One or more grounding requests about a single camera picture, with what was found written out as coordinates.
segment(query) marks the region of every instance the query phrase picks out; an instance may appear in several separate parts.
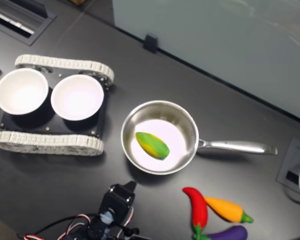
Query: green and yellow mango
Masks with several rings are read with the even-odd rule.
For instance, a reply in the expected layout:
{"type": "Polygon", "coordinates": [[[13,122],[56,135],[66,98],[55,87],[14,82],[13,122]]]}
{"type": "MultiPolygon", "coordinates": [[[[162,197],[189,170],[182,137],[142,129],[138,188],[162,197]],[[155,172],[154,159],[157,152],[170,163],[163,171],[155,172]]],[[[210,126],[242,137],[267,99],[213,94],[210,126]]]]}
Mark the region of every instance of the green and yellow mango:
{"type": "Polygon", "coordinates": [[[160,138],[150,133],[139,131],[135,137],[141,148],[155,159],[164,160],[170,153],[168,146],[160,138]]]}

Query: toy carrot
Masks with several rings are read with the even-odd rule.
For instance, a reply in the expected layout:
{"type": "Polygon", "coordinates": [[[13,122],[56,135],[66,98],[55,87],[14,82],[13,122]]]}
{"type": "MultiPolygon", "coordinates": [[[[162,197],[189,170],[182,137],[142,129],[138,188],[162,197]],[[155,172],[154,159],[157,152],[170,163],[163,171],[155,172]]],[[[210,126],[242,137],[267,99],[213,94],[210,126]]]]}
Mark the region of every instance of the toy carrot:
{"type": "Polygon", "coordinates": [[[250,224],[254,222],[254,219],[247,215],[244,209],[238,204],[223,199],[206,196],[204,199],[210,208],[230,222],[250,224]]]}
{"type": "Polygon", "coordinates": [[[195,240],[201,239],[201,233],[207,225],[208,221],[208,207],[204,197],[201,193],[193,187],[185,187],[183,192],[186,193],[192,204],[192,224],[194,229],[193,238],[195,240]]]}

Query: plastic vegetable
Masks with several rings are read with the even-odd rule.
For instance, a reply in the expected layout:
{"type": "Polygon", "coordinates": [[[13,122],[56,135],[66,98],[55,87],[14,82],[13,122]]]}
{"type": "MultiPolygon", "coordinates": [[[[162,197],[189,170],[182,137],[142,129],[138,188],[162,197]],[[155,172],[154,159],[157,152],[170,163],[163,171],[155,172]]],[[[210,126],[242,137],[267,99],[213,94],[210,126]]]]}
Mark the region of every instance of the plastic vegetable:
{"type": "Polygon", "coordinates": [[[233,226],[225,231],[202,235],[200,240],[246,240],[248,232],[243,226],[233,226]]]}
{"type": "Polygon", "coordinates": [[[254,219],[247,215],[244,209],[238,204],[223,199],[206,196],[204,199],[210,208],[230,222],[250,224],[254,222],[254,219]]]}
{"type": "Polygon", "coordinates": [[[168,146],[158,137],[140,131],[135,136],[142,149],[151,157],[163,160],[169,155],[170,150],[168,146]]]}
{"type": "Polygon", "coordinates": [[[183,192],[186,193],[192,204],[192,224],[194,229],[193,238],[195,240],[201,239],[201,233],[207,225],[208,221],[208,207],[204,197],[201,193],[193,187],[185,187],[183,192]]]}

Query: green stem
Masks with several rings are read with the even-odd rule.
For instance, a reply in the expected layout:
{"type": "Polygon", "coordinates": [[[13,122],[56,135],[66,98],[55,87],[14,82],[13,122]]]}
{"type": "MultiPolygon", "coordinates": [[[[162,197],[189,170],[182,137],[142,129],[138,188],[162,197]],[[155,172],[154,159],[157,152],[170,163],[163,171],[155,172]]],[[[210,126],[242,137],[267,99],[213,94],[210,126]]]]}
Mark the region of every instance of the green stem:
{"type": "Polygon", "coordinates": [[[198,223],[197,226],[193,225],[193,230],[194,230],[193,239],[201,240],[201,233],[204,229],[200,227],[200,223],[198,223]]]}

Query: white wall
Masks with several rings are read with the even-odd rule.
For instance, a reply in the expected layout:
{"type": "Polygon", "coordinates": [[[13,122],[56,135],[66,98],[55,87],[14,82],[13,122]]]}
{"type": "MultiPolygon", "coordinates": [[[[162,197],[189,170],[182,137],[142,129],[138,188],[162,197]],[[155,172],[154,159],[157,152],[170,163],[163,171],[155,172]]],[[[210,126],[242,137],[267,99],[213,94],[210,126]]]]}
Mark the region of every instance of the white wall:
{"type": "Polygon", "coordinates": [[[117,27],[300,118],[300,0],[113,0],[117,27]]]}

